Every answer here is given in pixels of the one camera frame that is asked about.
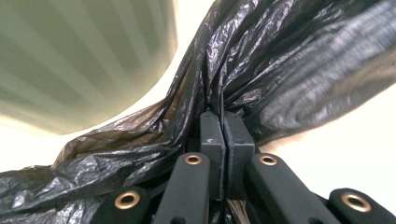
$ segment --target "plastic sheet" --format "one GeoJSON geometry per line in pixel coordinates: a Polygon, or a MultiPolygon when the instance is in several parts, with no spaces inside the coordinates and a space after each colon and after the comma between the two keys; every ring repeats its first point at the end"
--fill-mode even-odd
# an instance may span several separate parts
{"type": "Polygon", "coordinates": [[[216,1],[164,100],[51,167],[0,174],[0,222],[89,223],[108,193],[171,171],[208,109],[237,113],[258,144],[337,119],[396,81],[395,44],[394,0],[216,1]]]}

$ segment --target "garbage bag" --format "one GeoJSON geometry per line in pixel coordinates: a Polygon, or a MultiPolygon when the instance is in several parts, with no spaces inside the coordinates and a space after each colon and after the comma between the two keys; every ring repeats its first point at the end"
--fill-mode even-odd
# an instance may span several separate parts
{"type": "Polygon", "coordinates": [[[260,145],[337,119],[395,82],[395,44],[394,0],[218,0],[162,101],[0,174],[0,221],[89,223],[108,193],[170,172],[209,109],[260,145]]]}

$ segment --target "hole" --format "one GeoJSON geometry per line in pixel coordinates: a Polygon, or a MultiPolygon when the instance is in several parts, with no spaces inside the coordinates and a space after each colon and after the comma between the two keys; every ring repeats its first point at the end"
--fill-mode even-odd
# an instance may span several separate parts
{"type": "Polygon", "coordinates": [[[271,156],[261,156],[260,161],[265,165],[275,165],[277,163],[277,160],[271,156]]]}
{"type": "Polygon", "coordinates": [[[353,194],[353,193],[344,193],[341,196],[341,200],[347,206],[352,209],[355,209],[360,212],[369,212],[371,211],[371,205],[363,199],[361,196],[353,194]]]}
{"type": "Polygon", "coordinates": [[[171,224],[186,224],[186,219],[184,217],[174,217],[171,220],[171,224]]]}
{"type": "Polygon", "coordinates": [[[114,205],[119,209],[128,209],[137,205],[140,201],[140,195],[136,191],[127,191],[119,195],[114,205]]]}
{"type": "Polygon", "coordinates": [[[309,224],[324,224],[320,219],[317,219],[315,217],[309,218],[309,224]]]}
{"type": "Polygon", "coordinates": [[[184,161],[185,161],[187,164],[196,165],[196,164],[201,163],[202,158],[201,158],[200,156],[191,155],[191,156],[186,157],[186,159],[185,159],[184,161]]]}

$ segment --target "metal grommet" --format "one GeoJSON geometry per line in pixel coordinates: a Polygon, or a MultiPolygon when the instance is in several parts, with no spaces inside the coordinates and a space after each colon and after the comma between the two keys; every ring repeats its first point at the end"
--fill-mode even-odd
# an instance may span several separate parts
{"type": "Polygon", "coordinates": [[[119,209],[128,209],[137,205],[140,201],[140,195],[136,191],[126,191],[116,198],[114,204],[119,209]]]}
{"type": "Polygon", "coordinates": [[[360,212],[370,212],[371,205],[363,199],[361,196],[353,194],[353,193],[344,193],[341,196],[341,200],[347,206],[360,211],[360,212]]]}
{"type": "Polygon", "coordinates": [[[265,165],[275,165],[277,164],[277,160],[272,157],[272,156],[261,156],[260,157],[260,162],[262,162],[265,165]]]}
{"type": "Polygon", "coordinates": [[[190,155],[190,156],[186,157],[186,159],[184,159],[184,161],[189,165],[196,165],[196,164],[201,163],[202,158],[197,155],[190,155]]]}

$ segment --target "black plastic bag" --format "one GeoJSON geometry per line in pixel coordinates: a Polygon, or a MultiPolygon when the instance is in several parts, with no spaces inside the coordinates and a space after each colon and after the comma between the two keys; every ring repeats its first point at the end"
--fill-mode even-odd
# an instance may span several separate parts
{"type": "Polygon", "coordinates": [[[258,144],[337,119],[396,81],[395,44],[394,0],[216,1],[164,100],[0,174],[0,221],[89,223],[109,192],[171,171],[208,109],[258,144]]]}

